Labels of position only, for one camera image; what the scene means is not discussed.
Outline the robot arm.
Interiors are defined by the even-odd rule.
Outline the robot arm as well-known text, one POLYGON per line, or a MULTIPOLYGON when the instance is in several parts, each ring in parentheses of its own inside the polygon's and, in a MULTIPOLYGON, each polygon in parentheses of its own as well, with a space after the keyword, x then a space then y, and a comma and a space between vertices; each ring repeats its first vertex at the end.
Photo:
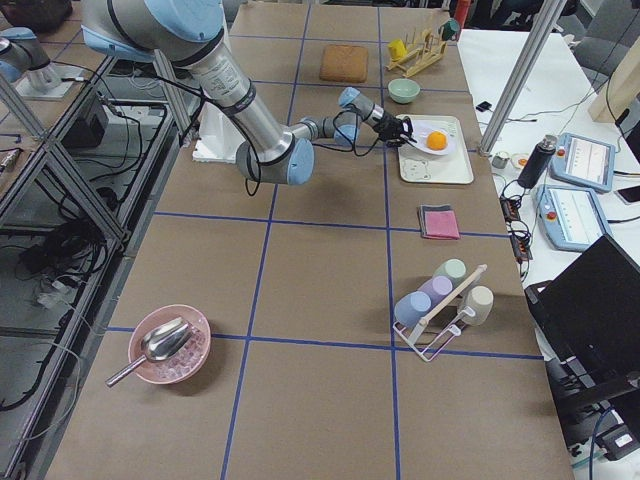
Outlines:
POLYGON ((362 124, 383 141, 412 141, 409 118, 392 116, 352 87, 341 93, 335 117, 280 124, 224 44, 225 25, 218 1, 89 1, 82 20, 86 45, 104 55, 151 63, 162 53, 189 71, 208 102, 243 136, 235 164, 256 183, 306 183, 314 169, 314 140, 353 146, 362 124))

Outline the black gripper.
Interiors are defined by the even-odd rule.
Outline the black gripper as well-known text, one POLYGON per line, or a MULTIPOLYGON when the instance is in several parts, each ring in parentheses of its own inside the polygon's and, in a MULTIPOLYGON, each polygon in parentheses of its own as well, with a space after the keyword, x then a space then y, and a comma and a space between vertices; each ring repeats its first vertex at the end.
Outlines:
POLYGON ((408 116, 393 117, 385 113, 373 126, 373 130, 387 146, 399 147, 404 144, 416 143, 413 124, 408 116))

